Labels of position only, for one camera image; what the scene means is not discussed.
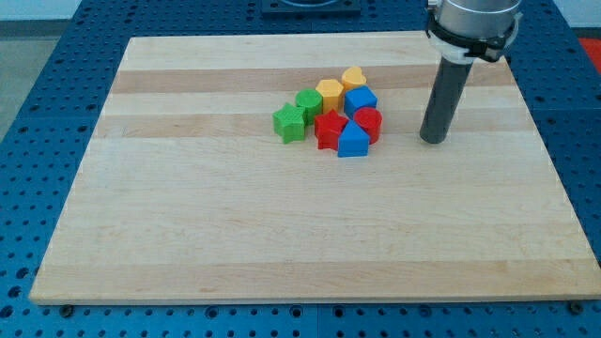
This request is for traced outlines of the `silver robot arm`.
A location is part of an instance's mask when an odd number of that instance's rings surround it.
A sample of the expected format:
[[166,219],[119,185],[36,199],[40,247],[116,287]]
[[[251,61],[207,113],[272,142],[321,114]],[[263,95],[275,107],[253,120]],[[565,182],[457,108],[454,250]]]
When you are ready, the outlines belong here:
[[448,62],[497,62],[516,39],[520,5],[520,0],[429,0],[426,35]]

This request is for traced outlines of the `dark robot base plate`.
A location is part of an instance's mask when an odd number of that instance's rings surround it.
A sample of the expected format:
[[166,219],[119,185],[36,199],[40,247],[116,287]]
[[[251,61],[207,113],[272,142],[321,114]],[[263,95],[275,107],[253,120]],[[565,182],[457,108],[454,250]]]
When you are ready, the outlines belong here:
[[360,14],[361,0],[260,0],[261,14],[276,16],[315,16],[332,14]]

